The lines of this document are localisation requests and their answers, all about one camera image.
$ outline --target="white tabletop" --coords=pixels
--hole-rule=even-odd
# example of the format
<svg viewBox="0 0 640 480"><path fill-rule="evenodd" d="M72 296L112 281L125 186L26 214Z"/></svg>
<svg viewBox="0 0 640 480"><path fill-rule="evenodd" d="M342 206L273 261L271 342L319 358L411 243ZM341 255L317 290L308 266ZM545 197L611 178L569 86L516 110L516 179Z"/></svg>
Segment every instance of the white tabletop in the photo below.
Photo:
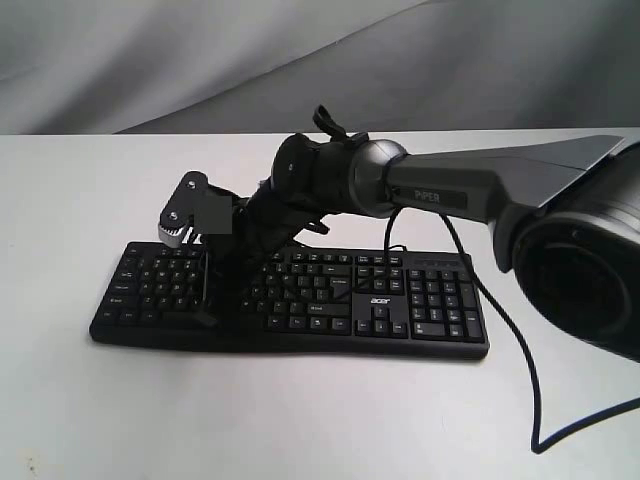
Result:
<svg viewBox="0 0 640 480"><path fill-rule="evenodd" d="M376 134L410 152L640 129ZM187 170L250 195L284 135L0 137L0 478L637 479L640 413L529 452L531 387L483 301L481 362L172 353L87 329L126 243L156 240ZM312 245L381 248L384 221L329 218ZM486 227L456 221L480 277L537 361L543 435L638 396L640 367L561 333L494 265ZM393 243L453 251L405 210Z"/></svg>

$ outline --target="black keyboard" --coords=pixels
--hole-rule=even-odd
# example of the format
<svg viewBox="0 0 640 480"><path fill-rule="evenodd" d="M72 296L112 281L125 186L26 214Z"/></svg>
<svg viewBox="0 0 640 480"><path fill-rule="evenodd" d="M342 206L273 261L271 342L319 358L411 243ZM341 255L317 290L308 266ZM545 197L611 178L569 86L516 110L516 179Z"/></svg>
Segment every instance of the black keyboard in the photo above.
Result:
<svg viewBox="0 0 640 480"><path fill-rule="evenodd" d="M381 251L286 247L252 280L232 322L210 328L194 316L202 298L201 249L130 243L91 337L210 352L478 359L489 350L477 291L458 255L393 251L389 278L365 281L384 274Z"/></svg>

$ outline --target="robotic arm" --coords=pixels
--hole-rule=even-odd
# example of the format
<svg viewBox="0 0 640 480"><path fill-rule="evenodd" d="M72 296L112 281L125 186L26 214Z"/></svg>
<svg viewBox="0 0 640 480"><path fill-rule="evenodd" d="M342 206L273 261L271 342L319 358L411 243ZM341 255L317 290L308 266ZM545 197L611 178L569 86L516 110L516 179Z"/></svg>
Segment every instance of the robotic arm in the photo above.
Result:
<svg viewBox="0 0 640 480"><path fill-rule="evenodd" d="M601 135L412 155L390 140L348 136L323 107L314 121L331 140L287 138L251 198L190 172L162 211L167 245L190 228L191 240L201 235L214 298L237 296L301 230L326 233L325 215L386 218L412 207L487 224L498 268L514 269L540 313L640 361L640 144L613 155L623 139ZM213 216L227 226L213 231Z"/></svg>

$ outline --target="white table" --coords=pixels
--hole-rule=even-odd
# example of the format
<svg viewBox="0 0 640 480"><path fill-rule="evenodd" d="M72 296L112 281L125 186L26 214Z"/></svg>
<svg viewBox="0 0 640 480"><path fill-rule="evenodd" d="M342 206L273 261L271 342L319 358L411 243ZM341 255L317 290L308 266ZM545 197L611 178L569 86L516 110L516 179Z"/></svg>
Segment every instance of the white table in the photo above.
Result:
<svg viewBox="0 0 640 480"><path fill-rule="evenodd" d="M596 131L377 134L410 152ZM640 138L640 129L598 130ZM0 478L637 479L640 414L529 452L522 354L483 302L482 362L172 353L102 346L87 328L130 240L156 240L187 170L251 194L284 135L0 137ZM314 245L379 248L384 222L330 218ZM638 395L640 367L542 319L494 265L486 227L456 221L538 364L543 434ZM394 243L453 251L406 210Z"/></svg>

